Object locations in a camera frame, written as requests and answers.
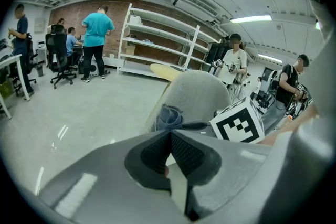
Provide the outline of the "white ceiling air conditioner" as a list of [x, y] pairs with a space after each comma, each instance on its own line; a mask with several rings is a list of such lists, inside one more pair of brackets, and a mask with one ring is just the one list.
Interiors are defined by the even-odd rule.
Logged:
[[175, 0], [175, 7], [202, 20], [212, 22], [218, 12], [202, 0]]

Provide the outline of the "black monitor on stand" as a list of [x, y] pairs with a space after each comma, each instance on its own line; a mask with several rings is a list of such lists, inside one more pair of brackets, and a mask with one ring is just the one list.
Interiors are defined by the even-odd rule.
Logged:
[[213, 62], [217, 60], [222, 60], [225, 53], [230, 50], [228, 42], [223, 43], [211, 43], [209, 53], [206, 58], [206, 63], [210, 64], [208, 72], [214, 74], [216, 67], [213, 67]]

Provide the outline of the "white round device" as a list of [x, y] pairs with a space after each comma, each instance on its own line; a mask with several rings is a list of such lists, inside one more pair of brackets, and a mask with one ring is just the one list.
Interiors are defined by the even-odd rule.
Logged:
[[[83, 62], [84, 62], [84, 56], [82, 55], [79, 58], [79, 62], [78, 62], [78, 73], [79, 74], [84, 74], [84, 63]], [[90, 64], [89, 70], [90, 70], [89, 78], [97, 77], [99, 75], [98, 65], [97, 65], [95, 57], [91, 58], [91, 64]]]

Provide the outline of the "white desk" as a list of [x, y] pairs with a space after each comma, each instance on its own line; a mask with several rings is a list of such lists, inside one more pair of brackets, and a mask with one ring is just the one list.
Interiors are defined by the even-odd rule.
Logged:
[[[24, 83], [22, 66], [21, 66], [21, 62], [20, 62], [21, 56], [22, 56], [21, 54], [20, 55], [15, 55], [15, 56], [11, 56], [11, 57], [7, 58], [6, 60], [1, 61], [0, 62], [0, 69], [9, 66], [11, 63], [16, 63], [17, 70], [18, 70], [18, 75], [19, 75], [19, 80], [21, 82], [25, 98], [26, 98], [27, 101], [30, 101], [30, 95], [29, 95], [29, 93], [27, 91], [27, 88], [25, 86], [25, 83]], [[5, 101], [4, 101], [1, 93], [0, 93], [0, 104], [3, 108], [3, 110], [5, 111], [5, 114], [7, 115], [8, 119], [10, 120], [12, 118], [12, 116], [11, 116], [9, 110], [6, 107]]]

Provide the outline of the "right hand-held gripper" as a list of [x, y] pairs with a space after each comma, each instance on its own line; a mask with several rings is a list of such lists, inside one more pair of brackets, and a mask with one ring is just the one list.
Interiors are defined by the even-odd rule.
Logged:
[[[210, 125], [220, 140], [256, 144], [265, 138], [261, 116], [250, 97], [245, 97], [224, 110], [218, 110]], [[207, 122], [182, 124], [183, 130], [204, 130]]]

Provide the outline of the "grey armchair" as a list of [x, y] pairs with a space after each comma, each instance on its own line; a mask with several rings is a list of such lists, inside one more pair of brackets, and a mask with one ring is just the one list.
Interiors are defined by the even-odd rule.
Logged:
[[183, 122], [209, 122], [214, 112], [232, 104], [228, 90], [217, 77], [205, 71], [181, 72], [165, 89], [150, 113], [143, 132], [153, 132], [163, 105], [181, 111]]

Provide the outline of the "white metal shelving unit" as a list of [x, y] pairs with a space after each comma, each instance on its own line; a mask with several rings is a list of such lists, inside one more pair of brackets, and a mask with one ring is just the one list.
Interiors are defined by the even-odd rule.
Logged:
[[207, 60], [213, 45], [220, 44], [222, 39], [216, 39], [201, 31], [198, 25], [186, 34], [187, 42], [183, 45], [182, 53], [186, 54], [185, 60], [180, 58], [182, 66], [190, 69], [209, 71], [211, 60]]
[[[129, 24], [130, 15], [140, 16], [143, 25]], [[152, 77], [150, 65], [153, 63], [187, 69], [180, 58], [185, 60], [187, 56], [182, 53], [186, 34], [195, 28], [175, 17], [130, 4], [121, 30], [117, 72]], [[134, 56], [125, 53], [129, 43], [136, 45]]]

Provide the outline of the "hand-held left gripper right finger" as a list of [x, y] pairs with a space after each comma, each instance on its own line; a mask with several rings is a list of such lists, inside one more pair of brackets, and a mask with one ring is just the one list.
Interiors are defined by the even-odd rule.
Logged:
[[218, 140], [187, 131], [170, 133], [186, 172], [184, 212], [172, 221], [261, 221], [280, 174], [280, 139], [272, 146]]

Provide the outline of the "white wall panel box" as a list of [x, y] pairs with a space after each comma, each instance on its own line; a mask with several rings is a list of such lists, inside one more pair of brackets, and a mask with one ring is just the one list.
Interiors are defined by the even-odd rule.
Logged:
[[34, 33], [43, 33], [46, 30], [46, 20], [44, 18], [34, 19]]

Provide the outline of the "round wooden table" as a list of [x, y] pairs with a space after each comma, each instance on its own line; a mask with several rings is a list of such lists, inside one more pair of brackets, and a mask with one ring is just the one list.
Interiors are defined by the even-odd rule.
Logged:
[[180, 73], [186, 71], [184, 68], [153, 63], [150, 65], [150, 70], [160, 78], [172, 82]]

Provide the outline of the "black office chair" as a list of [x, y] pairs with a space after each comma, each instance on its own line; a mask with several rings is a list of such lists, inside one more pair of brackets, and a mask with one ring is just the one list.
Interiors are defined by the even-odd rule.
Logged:
[[45, 36], [47, 48], [47, 67], [57, 75], [51, 78], [50, 83], [54, 89], [57, 89], [57, 83], [61, 80], [69, 81], [73, 84], [73, 79], [77, 77], [74, 68], [68, 61], [66, 48], [67, 34], [63, 25], [54, 24], [51, 26], [51, 32]]

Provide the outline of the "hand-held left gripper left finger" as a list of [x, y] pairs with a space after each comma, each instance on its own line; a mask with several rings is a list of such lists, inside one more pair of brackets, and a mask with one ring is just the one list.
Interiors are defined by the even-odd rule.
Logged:
[[[171, 198], [170, 186], [153, 189], [154, 184], [170, 184], [164, 175], [145, 166], [132, 149], [153, 143], [165, 132], [143, 134], [99, 147], [52, 178], [38, 197], [52, 209], [53, 221], [60, 224], [190, 224]], [[128, 172], [148, 178], [144, 187]]]

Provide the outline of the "person's right forearm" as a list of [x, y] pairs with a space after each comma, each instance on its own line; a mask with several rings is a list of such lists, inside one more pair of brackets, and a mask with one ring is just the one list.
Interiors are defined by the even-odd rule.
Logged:
[[274, 142], [277, 139], [277, 136], [285, 132], [293, 132], [297, 130], [300, 125], [308, 120], [315, 118], [317, 115], [319, 115], [317, 108], [313, 103], [311, 103], [294, 121], [287, 124], [283, 128], [270, 133], [258, 144], [273, 146]]

